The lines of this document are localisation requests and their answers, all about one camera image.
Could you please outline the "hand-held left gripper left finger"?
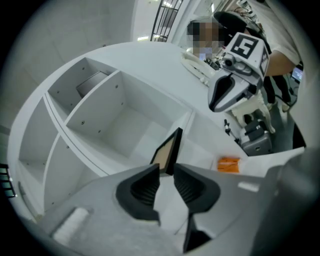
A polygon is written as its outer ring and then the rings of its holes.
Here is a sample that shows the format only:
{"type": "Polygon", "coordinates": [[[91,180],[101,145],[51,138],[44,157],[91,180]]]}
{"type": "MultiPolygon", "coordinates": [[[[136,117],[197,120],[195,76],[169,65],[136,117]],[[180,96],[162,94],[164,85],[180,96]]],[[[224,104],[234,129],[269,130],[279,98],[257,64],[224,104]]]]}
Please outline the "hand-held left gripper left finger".
{"type": "Polygon", "coordinates": [[[135,223],[161,224],[155,210],[160,188],[160,167],[148,164],[122,171],[115,175],[115,199],[125,215],[135,223]]]}

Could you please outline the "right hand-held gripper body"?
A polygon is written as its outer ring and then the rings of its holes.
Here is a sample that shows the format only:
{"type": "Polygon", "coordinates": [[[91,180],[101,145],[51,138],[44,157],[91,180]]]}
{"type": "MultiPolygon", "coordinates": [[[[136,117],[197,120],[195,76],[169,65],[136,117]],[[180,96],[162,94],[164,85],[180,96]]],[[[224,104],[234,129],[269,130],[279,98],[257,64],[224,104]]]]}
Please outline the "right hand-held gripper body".
{"type": "Polygon", "coordinates": [[[224,50],[221,68],[232,82],[224,99],[238,101],[255,96],[264,83],[269,63],[265,41],[237,32],[224,50]]]}

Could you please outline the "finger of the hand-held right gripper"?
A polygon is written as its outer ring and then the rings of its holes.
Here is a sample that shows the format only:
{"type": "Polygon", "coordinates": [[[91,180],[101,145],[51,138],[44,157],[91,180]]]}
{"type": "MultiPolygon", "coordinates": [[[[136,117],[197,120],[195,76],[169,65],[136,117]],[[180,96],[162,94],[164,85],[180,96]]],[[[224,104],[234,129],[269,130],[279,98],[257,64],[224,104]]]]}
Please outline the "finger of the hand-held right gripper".
{"type": "Polygon", "coordinates": [[[230,110],[248,97],[249,86],[248,81],[232,72],[218,71],[209,80],[207,96],[209,109],[215,113],[230,110]]]}

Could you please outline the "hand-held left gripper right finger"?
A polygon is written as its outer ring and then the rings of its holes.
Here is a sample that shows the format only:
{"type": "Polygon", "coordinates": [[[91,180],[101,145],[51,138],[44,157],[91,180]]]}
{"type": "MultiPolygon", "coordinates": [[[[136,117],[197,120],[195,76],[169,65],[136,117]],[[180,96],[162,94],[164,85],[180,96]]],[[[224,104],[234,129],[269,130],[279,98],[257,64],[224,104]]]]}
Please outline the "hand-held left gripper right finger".
{"type": "Polygon", "coordinates": [[[183,243],[183,252],[190,252],[212,238],[196,225],[195,215],[208,212],[218,201],[221,189],[219,185],[189,167],[176,163],[173,166],[174,186],[188,208],[187,230],[183,243]]]}

